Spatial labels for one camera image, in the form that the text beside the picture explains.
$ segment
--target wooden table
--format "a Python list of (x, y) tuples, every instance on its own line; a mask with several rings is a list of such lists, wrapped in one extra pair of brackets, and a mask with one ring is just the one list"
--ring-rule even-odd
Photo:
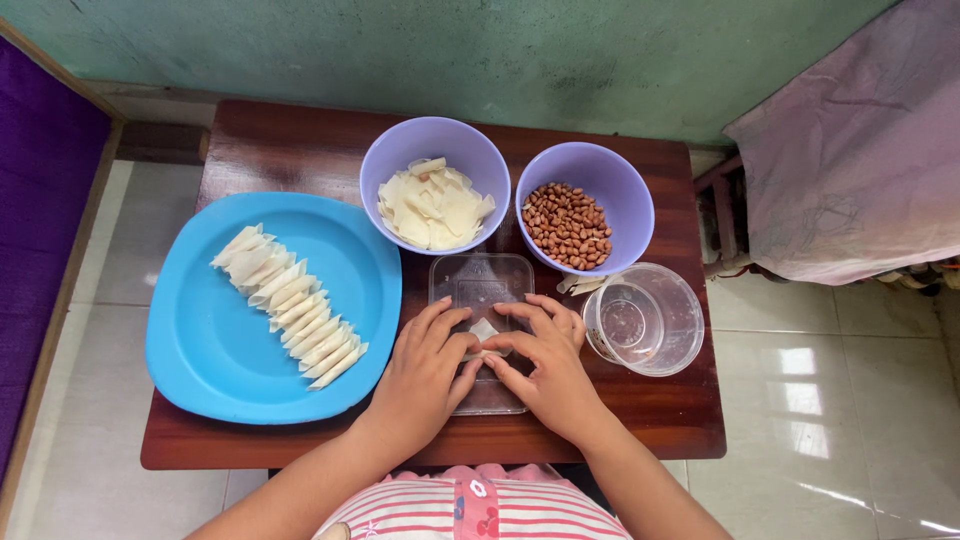
[[(357, 177), (367, 148), (405, 118), (390, 114), (225, 101), (217, 107), (197, 210), (244, 191), (300, 191), (360, 206)], [(643, 377), (611, 364), (585, 345), (581, 358), (604, 403), (660, 459), (721, 457), (727, 450), (710, 333), (707, 290), (690, 178), (680, 142), (585, 135), (474, 124), (503, 153), (514, 186), (540, 151), (570, 140), (606, 146), (643, 176), (656, 208), (653, 241), (641, 260), (667, 266), (693, 287), (707, 322), (703, 349), (680, 374)], [(534, 259), (516, 230), (513, 205), (499, 230), (477, 251), (530, 259), (539, 293), (579, 309), (584, 297), (556, 292), (560, 273)], [(400, 325), (427, 303), (432, 258), (400, 250)], [(147, 469), (280, 468), (343, 432), (367, 406), (294, 426), (246, 426), (181, 410), (158, 392), (147, 420), (140, 461)], [(533, 414), (454, 417), (411, 465), (581, 461), (579, 452)]]

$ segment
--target pink striped shirt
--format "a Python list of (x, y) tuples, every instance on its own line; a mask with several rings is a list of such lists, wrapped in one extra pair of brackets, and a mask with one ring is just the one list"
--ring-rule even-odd
[(350, 498), (324, 523), (352, 540), (630, 538), (607, 511), (549, 466), (507, 473), (499, 465), (454, 467), (439, 478), (401, 473)]

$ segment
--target person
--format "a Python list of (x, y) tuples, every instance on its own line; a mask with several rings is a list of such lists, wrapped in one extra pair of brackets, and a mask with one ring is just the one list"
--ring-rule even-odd
[[(497, 313), (526, 319), (480, 343), (450, 334), (469, 308), (446, 297), (403, 327), (370, 406), (342, 435), (301, 456), (190, 534), (188, 540), (347, 538), (635, 538), (729, 540), (724, 529), (604, 406), (580, 362), (586, 328), (556, 300), (527, 295)], [(534, 371), (521, 375), (486, 355), (513, 347)], [(437, 435), (467, 395), (481, 362), (549, 429), (575, 445), (616, 518), (549, 466), (454, 467), (438, 478), (391, 472)]]

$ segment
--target teal wall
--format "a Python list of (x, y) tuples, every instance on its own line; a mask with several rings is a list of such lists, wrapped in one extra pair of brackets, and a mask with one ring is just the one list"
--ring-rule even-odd
[(894, 0), (0, 0), (80, 77), (724, 142)]

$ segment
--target clear plastic tub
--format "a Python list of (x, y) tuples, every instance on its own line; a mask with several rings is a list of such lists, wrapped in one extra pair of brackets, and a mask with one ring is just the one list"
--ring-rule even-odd
[(704, 342), (704, 313), (672, 270), (638, 262), (609, 276), (584, 303), (587, 338), (598, 355), (650, 377), (690, 365)]
[[(498, 302), (523, 302), (523, 295), (534, 292), (534, 270), (519, 255), (463, 253), (436, 258), (430, 266), (430, 302), (444, 296), (453, 298), (453, 307), (472, 307), (473, 316), (453, 328), (467, 331), (482, 317), (498, 331), (529, 331), (526, 323), (493, 310)], [(529, 375), (534, 366), (527, 358), (512, 353), (507, 361), (520, 373)], [(514, 395), (486, 365), (480, 367), (476, 384), (464, 398), (454, 416), (480, 414), (519, 414), (527, 406)]]

